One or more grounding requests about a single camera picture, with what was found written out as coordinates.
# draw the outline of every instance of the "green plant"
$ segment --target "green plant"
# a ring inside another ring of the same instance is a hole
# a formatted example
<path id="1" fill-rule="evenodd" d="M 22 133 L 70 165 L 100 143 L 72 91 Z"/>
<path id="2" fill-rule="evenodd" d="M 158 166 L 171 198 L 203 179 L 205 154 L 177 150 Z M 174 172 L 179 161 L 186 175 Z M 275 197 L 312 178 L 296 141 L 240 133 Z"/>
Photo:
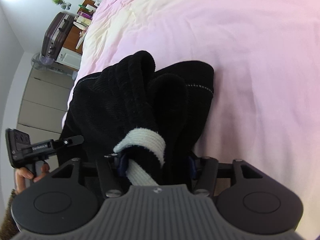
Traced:
<path id="1" fill-rule="evenodd" d="M 64 0 L 52 0 L 52 2 L 56 5 L 61 5 L 66 3 Z"/>

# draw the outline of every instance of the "bed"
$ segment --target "bed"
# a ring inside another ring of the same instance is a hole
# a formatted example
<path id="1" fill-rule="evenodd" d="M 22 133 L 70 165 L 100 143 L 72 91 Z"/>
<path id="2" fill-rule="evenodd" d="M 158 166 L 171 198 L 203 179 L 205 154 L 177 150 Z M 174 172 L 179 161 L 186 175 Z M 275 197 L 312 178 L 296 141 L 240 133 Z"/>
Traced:
<path id="1" fill-rule="evenodd" d="M 139 50 L 151 53 L 157 70 L 184 60 L 214 68 L 214 99 L 196 154 L 244 159 L 287 186 L 304 204 L 297 232 L 315 239 L 320 0 L 103 0 L 76 82 Z"/>

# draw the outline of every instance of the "ribbed gray surface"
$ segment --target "ribbed gray surface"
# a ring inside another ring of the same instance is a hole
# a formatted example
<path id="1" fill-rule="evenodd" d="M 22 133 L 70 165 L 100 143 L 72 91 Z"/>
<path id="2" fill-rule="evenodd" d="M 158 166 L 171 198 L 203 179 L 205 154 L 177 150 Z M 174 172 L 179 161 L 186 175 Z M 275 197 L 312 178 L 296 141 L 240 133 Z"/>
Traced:
<path id="1" fill-rule="evenodd" d="M 118 199 L 104 202 L 87 225 L 58 236 L 27 231 L 14 240 L 302 240 L 294 231 L 258 236 L 234 228 L 206 197 L 192 195 L 185 185 L 134 187 Z"/>

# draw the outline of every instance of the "brown suitcase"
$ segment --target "brown suitcase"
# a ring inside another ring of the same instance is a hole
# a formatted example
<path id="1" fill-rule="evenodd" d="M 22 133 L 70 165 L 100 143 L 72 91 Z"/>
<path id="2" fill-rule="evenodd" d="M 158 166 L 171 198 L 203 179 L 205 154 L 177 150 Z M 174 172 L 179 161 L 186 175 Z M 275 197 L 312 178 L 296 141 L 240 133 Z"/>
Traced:
<path id="1" fill-rule="evenodd" d="M 57 59 L 72 26 L 74 17 L 66 13 L 58 13 L 44 35 L 41 54 Z"/>

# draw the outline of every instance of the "hand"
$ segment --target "hand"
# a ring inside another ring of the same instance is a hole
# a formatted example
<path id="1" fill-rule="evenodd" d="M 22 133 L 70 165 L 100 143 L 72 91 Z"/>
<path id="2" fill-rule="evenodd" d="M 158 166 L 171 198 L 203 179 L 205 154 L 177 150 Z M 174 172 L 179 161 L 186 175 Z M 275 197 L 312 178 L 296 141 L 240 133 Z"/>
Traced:
<path id="1" fill-rule="evenodd" d="M 41 175 L 34 178 L 33 182 L 41 180 L 45 175 L 49 173 L 50 167 L 48 163 L 44 163 L 41 167 Z M 16 180 L 16 194 L 20 194 L 26 189 L 25 179 L 32 179 L 33 174 L 25 167 L 16 169 L 15 180 Z"/>

